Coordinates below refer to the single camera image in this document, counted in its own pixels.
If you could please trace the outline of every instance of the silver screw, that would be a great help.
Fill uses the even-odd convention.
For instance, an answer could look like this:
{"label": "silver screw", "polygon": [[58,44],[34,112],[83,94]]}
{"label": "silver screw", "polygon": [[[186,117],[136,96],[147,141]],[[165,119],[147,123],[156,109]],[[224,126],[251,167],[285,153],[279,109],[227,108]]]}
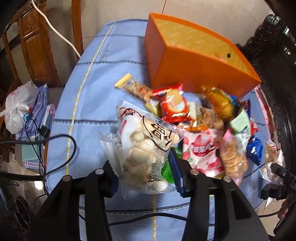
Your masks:
{"label": "silver screw", "polygon": [[71,180],[71,177],[69,175],[63,177],[64,182],[68,182],[70,180]]}
{"label": "silver screw", "polygon": [[104,173],[104,170],[102,168],[99,168],[95,171],[95,174],[102,175]]}
{"label": "silver screw", "polygon": [[190,173],[193,174],[193,175],[198,175],[199,174],[199,170],[197,170],[197,169],[191,169],[190,170]]}
{"label": "silver screw", "polygon": [[224,176],[224,177],[223,177],[223,180],[224,180],[225,182],[229,183],[229,182],[231,182],[231,177],[229,177],[229,176]]}

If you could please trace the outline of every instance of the red logo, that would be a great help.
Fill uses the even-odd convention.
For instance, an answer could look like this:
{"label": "red logo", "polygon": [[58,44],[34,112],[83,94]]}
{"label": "red logo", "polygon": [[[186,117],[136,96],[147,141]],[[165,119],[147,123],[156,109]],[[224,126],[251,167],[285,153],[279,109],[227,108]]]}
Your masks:
{"label": "red logo", "polygon": [[211,138],[209,138],[205,143],[202,143],[201,135],[199,135],[194,142],[190,144],[189,149],[197,156],[206,156],[216,148]]}
{"label": "red logo", "polygon": [[119,131],[119,134],[121,134],[124,126],[126,125],[126,120],[124,120],[124,122],[121,124],[121,128],[120,128],[120,131]]}

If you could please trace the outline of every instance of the open box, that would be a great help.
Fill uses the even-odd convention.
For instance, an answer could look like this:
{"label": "open box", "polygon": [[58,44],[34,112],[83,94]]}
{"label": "open box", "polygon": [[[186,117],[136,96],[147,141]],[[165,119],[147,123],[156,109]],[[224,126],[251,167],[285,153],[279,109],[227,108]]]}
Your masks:
{"label": "open box", "polygon": [[152,88],[183,83],[186,92],[208,86],[243,97],[261,82],[231,41],[183,19],[150,13],[144,44]]}

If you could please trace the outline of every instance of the red and white package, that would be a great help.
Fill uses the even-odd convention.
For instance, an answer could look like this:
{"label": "red and white package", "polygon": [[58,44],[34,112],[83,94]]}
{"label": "red and white package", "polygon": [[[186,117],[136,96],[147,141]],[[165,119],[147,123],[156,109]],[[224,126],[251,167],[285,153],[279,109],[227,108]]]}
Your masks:
{"label": "red and white package", "polygon": [[214,140],[209,131],[202,133],[187,131],[183,139],[182,158],[187,160],[192,168],[198,169],[208,177],[223,175],[224,166],[216,156],[218,147],[218,139]]}

